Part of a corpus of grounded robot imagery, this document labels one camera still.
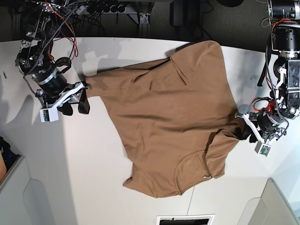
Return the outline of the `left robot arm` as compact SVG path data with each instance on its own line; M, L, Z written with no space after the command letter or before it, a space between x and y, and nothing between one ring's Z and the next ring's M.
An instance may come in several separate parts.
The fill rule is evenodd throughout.
M270 36L265 65L257 83L266 81L269 97L255 97L251 111L237 113L245 121L243 138L250 143L269 144L286 134L281 127L300 114L300 2L268 0Z

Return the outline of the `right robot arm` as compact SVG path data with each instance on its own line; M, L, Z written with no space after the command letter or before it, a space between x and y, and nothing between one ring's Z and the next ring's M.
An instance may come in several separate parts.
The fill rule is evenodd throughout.
M58 112L71 116L72 105L78 106L79 113L89 114L86 90L90 85L85 81L71 84L64 77L78 55L75 31L68 19L78 9L79 1L26 0L23 4L28 10L27 21L15 65L24 81L30 77L39 86L31 92L41 102L42 121L53 121ZM57 36L63 34L63 26L71 33L68 39L73 44L72 50L69 56L55 59L52 49Z

